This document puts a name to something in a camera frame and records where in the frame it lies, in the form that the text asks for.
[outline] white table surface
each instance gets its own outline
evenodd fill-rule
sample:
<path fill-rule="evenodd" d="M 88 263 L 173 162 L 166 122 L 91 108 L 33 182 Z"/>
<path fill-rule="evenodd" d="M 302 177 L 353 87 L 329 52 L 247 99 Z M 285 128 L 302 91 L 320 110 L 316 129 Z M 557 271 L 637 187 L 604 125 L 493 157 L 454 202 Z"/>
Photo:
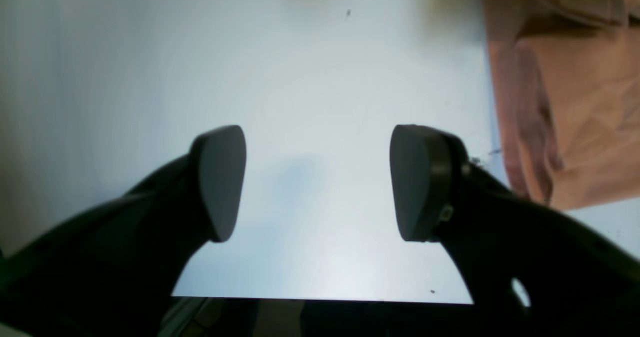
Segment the white table surface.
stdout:
<path fill-rule="evenodd" d="M 428 125 L 499 166 L 480 0 L 3 0 L 0 23 L 8 255 L 237 124 L 237 227 L 175 296 L 471 303 L 440 245 L 400 238 L 389 143 Z"/>

